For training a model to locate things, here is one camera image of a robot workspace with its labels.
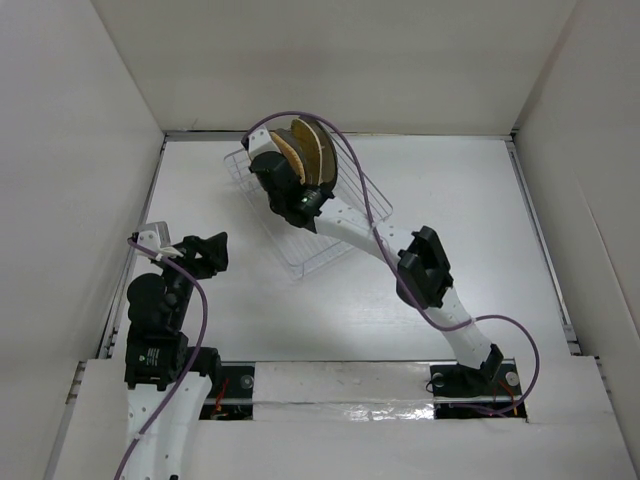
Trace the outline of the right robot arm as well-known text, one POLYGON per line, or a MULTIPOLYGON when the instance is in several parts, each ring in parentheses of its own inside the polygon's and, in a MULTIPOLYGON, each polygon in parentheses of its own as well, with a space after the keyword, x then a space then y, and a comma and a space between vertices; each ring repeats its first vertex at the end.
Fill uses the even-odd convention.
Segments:
POLYGON ((386 263, 396 277, 396 293, 426 316, 449 343, 456 364, 437 374, 435 387, 450 398, 489 394, 504 356, 477 327, 453 285, 451 266, 435 230, 372 224, 326 189, 303 185, 285 156, 274 151, 251 158, 250 171, 265 190, 271 210, 290 225, 343 241, 386 263))

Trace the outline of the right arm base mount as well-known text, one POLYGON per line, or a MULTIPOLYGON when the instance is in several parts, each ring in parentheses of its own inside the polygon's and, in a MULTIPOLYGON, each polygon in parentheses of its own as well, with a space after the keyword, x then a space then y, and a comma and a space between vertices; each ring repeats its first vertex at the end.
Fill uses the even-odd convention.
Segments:
POLYGON ((494 351, 488 375, 457 362, 430 365, 425 390, 433 395, 436 419, 527 417, 526 406, 517 405, 523 390, 515 360, 494 351))

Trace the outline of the square woven bamboo tray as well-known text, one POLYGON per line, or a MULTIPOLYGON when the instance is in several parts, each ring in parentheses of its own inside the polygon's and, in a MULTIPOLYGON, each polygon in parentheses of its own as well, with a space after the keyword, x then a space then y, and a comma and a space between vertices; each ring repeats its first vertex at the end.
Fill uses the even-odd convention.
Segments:
POLYGON ((297 175, 301 184, 305 183, 306 172, 304 163, 300 153, 288 143, 279 133, 272 131, 270 137, 275 145, 278 147, 280 153, 286 158, 289 165, 292 167, 294 173, 297 175))

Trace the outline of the black plate with deer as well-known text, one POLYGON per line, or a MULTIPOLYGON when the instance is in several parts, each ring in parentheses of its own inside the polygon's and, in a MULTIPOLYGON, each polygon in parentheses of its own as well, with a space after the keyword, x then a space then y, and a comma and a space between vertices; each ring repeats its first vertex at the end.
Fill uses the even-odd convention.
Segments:
POLYGON ((274 131, 276 133, 279 133, 288 143, 290 143, 300 153, 302 162, 304 163, 304 155, 302 153, 302 150, 300 149, 298 141, 293 136, 293 134, 286 129, 276 129, 274 131))

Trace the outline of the dark rimmed cream plate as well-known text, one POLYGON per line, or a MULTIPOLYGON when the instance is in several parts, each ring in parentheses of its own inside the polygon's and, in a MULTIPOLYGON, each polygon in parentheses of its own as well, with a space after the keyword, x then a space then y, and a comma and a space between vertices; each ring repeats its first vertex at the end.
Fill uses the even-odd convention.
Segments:
POLYGON ((317 159, 318 184, 327 190, 333 190, 338 178, 338 164, 335 144, 328 130, 316 119, 310 116, 301 116, 299 123, 303 123, 308 130, 314 133, 317 153, 313 159, 317 159))

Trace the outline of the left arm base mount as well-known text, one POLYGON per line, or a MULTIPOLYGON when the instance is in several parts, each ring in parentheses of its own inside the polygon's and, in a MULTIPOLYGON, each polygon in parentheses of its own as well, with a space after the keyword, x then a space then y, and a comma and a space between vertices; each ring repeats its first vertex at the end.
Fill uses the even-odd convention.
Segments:
POLYGON ((223 362, 219 378, 204 401, 199 419, 252 420, 254 386, 254 363, 223 362))

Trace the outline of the yellow fan-shaped bamboo plate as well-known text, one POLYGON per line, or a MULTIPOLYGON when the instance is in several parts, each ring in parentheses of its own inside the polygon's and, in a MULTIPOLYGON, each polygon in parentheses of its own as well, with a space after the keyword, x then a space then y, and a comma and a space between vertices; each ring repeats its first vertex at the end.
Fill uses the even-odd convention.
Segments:
POLYGON ((291 121, 290 127, 305 158, 306 178, 310 184, 319 185, 322 174, 322 145, 318 126, 312 120, 298 117, 291 121))

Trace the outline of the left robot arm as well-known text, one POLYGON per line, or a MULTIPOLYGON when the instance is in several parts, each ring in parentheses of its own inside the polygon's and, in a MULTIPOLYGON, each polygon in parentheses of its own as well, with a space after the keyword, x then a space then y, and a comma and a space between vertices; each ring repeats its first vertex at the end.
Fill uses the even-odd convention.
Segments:
POLYGON ((181 479, 204 401, 223 382, 217 349, 203 344, 209 305, 201 283, 227 269, 228 236, 186 236, 173 244, 165 223, 156 222, 127 242, 159 270, 136 277, 126 292, 127 448, 114 476, 181 479), (203 319, 191 344, 182 327, 194 293, 203 319))

